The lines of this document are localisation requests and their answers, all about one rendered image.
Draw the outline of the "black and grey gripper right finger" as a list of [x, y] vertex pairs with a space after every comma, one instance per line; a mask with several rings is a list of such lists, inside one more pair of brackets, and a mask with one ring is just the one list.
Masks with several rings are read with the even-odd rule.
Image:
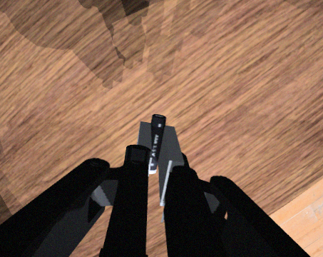
[[199, 179], [174, 126], [164, 128], [158, 178], [168, 257], [311, 257], [233, 181]]

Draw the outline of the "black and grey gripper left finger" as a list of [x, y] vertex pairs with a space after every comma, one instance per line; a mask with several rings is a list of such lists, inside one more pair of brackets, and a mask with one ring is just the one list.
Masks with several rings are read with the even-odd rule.
[[141, 121], [123, 166], [87, 159], [4, 221], [0, 257], [69, 257], [106, 206], [113, 209], [99, 257], [148, 257], [151, 151], [151, 125]]

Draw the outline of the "black aaa battery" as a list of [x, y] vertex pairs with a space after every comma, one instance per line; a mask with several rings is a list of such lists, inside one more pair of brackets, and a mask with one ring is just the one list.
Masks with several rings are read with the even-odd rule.
[[153, 114], [151, 119], [151, 133], [152, 133], [152, 162], [150, 166], [150, 173], [156, 173], [158, 166], [158, 158], [160, 154], [160, 147], [163, 139], [163, 132], [165, 128], [166, 117], [160, 114]]

